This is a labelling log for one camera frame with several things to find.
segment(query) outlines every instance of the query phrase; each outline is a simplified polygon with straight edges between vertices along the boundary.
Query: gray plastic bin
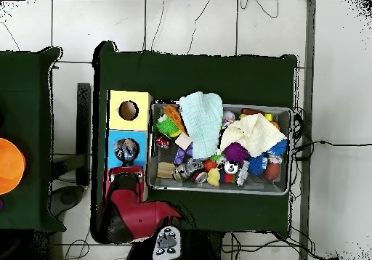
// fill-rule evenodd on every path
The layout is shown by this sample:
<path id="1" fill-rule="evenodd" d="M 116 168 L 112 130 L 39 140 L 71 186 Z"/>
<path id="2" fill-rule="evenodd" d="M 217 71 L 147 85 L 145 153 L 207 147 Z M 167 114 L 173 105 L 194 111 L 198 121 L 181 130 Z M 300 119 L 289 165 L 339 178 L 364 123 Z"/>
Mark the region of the gray plastic bin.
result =
<path id="1" fill-rule="evenodd" d="M 224 110 L 234 112 L 236 118 L 241 114 L 241 109 L 251 108 L 261 110 L 265 113 L 272 113 L 273 120 L 279 125 L 280 131 L 285 134 L 289 140 L 288 148 L 283 156 L 283 162 L 280 166 L 280 175 L 273 182 L 268 182 L 262 175 L 254 176 L 248 174 L 248 179 L 242 187 L 233 183 L 220 183 L 219 187 L 214 187 L 208 182 L 197 184 L 189 179 L 186 182 L 177 182 L 173 179 L 158 178 L 158 162 L 173 163 L 172 156 L 176 153 L 178 147 L 173 143 L 171 148 L 164 150 L 155 145 L 155 137 L 160 135 L 155 127 L 157 119 L 163 113 L 163 108 L 168 104 L 154 102 L 151 106 L 149 153 L 147 160 L 146 182 L 149 187 L 161 190 L 183 190 L 194 192 L 224 192 L 224 193 L 242 193 L 257 195 L 284 195 L 288 192 L 291 184 L 291 151 L 293 146 L 292 130 L 294 129 L 294 113 L 291 109 L 285 107 L 265 107 L 253 105 L 231 105 L 224 104 Z M 178 102 L 171 104 L 178 107 Z"/>

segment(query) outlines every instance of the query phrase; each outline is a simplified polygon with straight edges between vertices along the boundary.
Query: remote control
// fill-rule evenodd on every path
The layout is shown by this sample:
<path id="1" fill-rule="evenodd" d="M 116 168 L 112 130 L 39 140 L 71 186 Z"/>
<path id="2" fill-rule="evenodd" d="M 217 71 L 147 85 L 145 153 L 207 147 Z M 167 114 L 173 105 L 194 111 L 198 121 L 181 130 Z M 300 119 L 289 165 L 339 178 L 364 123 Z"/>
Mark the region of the remote control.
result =
<path id="1" fill-rule="evenodd" d="M 158 234 L 153 260 L 178 260 L 181 258 L 181 233 L 176 227 L 166 226 Z"/>

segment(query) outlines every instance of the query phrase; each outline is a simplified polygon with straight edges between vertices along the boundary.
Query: light blue towel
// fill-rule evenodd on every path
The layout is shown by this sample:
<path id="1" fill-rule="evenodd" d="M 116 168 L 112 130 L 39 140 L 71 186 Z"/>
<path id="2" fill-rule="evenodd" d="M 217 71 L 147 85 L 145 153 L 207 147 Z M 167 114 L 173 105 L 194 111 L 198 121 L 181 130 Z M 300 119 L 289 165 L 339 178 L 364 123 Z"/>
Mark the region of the light blue towel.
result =
<path id="1" fill-rule="evenodd" d="M 218 94 L 195 92 L 179 100 L 186 131 L 193 141 L 193 158 L 208 158 L 217 151 L 223 107 Z"/>

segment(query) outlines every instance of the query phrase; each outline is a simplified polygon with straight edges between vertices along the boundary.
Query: blue pom pom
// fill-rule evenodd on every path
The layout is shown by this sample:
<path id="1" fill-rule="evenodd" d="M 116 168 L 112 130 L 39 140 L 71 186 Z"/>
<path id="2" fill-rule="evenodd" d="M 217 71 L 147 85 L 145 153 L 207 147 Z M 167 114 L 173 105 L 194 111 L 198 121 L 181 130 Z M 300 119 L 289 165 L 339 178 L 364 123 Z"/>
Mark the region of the blue pom pom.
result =
<path id="1" fill-rule="evenodd" d="M 281 140 L 276 145 L 272 146 L 267 153 L 275 155 L 275 156 L 282 156 L 287 149 L 287 139 Z"/>
<path id="2" fill-rule="evenodd" d="M 250 157 L 248 161 L 248 170 L 251 174 L 258 176 L 264 173 L 264 170 L 267 167 L 267 158 L 264 157 L 264 153 L 255 158 Z"/>

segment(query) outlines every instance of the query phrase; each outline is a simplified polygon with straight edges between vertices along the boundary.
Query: dark green cloth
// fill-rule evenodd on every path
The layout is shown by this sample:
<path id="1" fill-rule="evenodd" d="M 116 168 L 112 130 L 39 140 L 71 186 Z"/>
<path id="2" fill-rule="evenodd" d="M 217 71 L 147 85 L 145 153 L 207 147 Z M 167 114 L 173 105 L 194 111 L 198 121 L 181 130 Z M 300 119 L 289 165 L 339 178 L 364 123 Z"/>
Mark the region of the dark green cloth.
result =
<path id="1" fill-rule="evenodd" d="M 48 209 L 51 182 L 49 69 L 59 48 L 39 53 L 0 52 L 0 137 L 13 142 L 26 159 L 21 183 L 0 195 L 0 229 L 65 230 Z"/>
<path id="2" fill-rule="evenodd" d="M 218 94 L 223 103 L 293 106 L 296 57 L 172 55 L 114 52 L 111 42 L 100 53 L 98 173 L 104 168 L 106 92 L 108 89 L 149 92 L 154 99 L 176 100 L 190 92 Z M 102 199 L 98 179 L 97 200 Z M 272 230 L 286 236 L 288 194 L 242 195 L 149 190 L 148 200 L 167 200 L 193 216 L 199 229 Z"/>

